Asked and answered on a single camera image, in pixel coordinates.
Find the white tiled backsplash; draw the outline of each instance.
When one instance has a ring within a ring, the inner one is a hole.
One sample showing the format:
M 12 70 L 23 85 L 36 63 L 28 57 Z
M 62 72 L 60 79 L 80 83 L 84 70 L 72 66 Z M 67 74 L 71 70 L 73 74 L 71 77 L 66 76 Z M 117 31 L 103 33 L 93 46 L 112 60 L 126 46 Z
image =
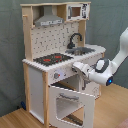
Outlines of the white tiled backsplash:
M 78 28 L 79 22 L 33 28 L 31 31 L 33 58 L 66 50 L 70 37 L 78 33 Z M 77 35 L 73 38 L 73 43 L 78 46 Z

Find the toy kitchen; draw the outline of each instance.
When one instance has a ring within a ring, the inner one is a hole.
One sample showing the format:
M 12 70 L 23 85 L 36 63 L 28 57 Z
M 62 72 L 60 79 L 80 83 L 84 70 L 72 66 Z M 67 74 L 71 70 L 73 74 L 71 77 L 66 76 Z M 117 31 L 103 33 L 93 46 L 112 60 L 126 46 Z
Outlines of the toy kitchen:
M 21 5 L 26 109 L 44 128 L 93 128 L 101 85 L 83 79 L 72 68 L 74 62 L 93 66 L 105 52 L 101 46 L 85 43 L 90 4 Z M 71 118 L 81 108 L 82 123 Z

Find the open oven door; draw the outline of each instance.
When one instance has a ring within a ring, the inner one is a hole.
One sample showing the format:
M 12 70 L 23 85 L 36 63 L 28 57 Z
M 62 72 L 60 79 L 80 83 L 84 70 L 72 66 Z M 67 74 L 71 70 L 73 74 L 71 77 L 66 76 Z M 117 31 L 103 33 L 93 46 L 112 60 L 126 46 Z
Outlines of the open oven door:
M 84 108 L 83 124 L 67 122 L 64 117 L 80 108 Z M 60 87 L 49 87 L 49 122 L 57 128 L 93 128 L 95 97 Z

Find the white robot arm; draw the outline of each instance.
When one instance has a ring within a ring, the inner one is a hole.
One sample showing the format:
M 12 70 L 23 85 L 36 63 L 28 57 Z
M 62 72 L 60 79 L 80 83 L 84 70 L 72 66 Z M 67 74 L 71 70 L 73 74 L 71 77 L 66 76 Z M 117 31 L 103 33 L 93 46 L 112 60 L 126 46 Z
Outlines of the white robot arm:
M 73 69 L 78 72 L 83 79 L 96 82 L 101 85 L 108 86 L 113 82 L 113 75 L 128 56 L 128 28 L 120 36 L 120 51 L 116 57 L 110 61 L 101 58 L 94 67 L 81 62 L 75 62 Z

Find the stovetop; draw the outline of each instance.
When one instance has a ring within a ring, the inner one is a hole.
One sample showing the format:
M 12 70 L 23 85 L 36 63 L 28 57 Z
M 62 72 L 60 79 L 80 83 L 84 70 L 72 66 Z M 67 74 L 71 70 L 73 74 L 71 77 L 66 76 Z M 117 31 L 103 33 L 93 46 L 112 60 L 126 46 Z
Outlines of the stovetop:
M 34 62 L 37 62 L 39 64 L 42 64 L 48 67 L 50 65 L 61 63 L 69 59 L 73 59 L 73 57 L 70 57 L 61 53 L 54 53 L 54 54 L 50 54 L 40 58 L 36 58 L 34 59 Z

